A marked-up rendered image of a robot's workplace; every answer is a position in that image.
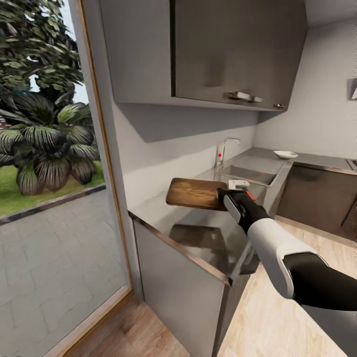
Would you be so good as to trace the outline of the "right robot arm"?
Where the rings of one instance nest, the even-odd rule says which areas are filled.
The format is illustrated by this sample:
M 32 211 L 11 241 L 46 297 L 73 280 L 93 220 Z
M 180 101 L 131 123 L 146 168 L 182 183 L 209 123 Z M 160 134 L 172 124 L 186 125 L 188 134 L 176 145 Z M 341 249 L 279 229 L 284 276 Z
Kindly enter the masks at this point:
M 227 186 L 218 201 L 242 226 L 275 290 L 295 300 L 348 357 L 357 357 L 357 279 L 330 267 L 272 219 L 245 193 L 247 180 Z

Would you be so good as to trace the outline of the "cutting board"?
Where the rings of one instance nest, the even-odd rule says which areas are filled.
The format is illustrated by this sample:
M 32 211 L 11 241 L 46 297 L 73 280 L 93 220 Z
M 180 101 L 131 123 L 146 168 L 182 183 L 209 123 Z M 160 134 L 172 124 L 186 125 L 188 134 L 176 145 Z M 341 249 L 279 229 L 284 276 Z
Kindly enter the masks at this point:
M 228 212 L 224 202 L 219 202 L 219 190 L 228 190 L 224 182 L 173 178 L 167 192 L 168 205 Z

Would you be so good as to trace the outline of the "bowl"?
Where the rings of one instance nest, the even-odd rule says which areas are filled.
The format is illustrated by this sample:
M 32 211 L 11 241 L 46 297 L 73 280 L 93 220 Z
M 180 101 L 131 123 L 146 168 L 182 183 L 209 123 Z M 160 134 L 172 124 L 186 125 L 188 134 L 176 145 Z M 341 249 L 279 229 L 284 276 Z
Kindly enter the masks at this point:
M 294 152 L 291 152 L 291 151 L 274 151 L 274 154 L 280 158 L 280 159 L 286 159 L 286 160 L 289 160 L 289 159 L 295 159 L 298 154 L 297 153 L 294 153 Z

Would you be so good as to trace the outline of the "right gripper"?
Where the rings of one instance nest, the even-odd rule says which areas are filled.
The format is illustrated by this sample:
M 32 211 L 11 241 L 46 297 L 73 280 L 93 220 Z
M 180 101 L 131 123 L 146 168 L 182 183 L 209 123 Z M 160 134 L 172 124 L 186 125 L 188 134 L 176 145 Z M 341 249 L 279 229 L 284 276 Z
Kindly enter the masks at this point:
M 228 194 L 230 190 L 219 190 L 217 193 L 217 197 L 218 197 L 218 201 L 219 202 L 223 202 L 225 195 Z

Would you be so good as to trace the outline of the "parer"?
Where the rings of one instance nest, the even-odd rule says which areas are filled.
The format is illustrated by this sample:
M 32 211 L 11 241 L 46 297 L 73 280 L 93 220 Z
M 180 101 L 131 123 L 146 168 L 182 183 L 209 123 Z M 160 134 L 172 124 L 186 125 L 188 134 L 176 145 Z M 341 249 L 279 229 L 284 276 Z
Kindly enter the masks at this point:
M 252 194 L 245 187 L 243 189 L 244 189 L 245 193 L 248 195 L 248 197 L 250 199 L 252 199 L 253 201 L 255 201 L 255 198 L 252 196 Z

